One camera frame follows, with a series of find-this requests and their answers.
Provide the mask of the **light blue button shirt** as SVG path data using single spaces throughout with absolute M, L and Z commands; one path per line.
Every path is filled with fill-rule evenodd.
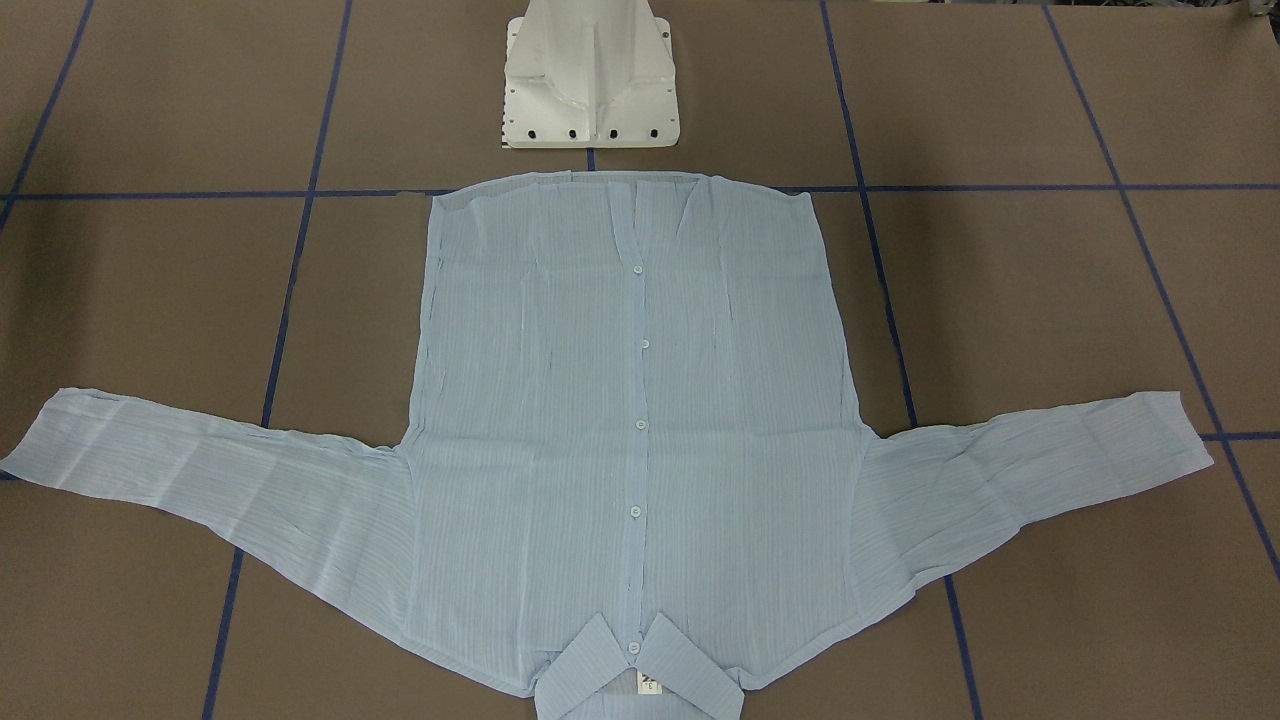
M 1212 464 L 1176 392 L 882 438 L 805 195 L 435 197 L 403 438 L 59 389 L 3 470 L 198 523 L 540 719 L 737 719 L 1023 527 Z

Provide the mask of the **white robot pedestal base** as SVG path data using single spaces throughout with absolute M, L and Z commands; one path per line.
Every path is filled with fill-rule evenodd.
M 531 1 L 506 27 L 507 149 L 664 149 L 681 119 L 672 28 L 648 1 Z

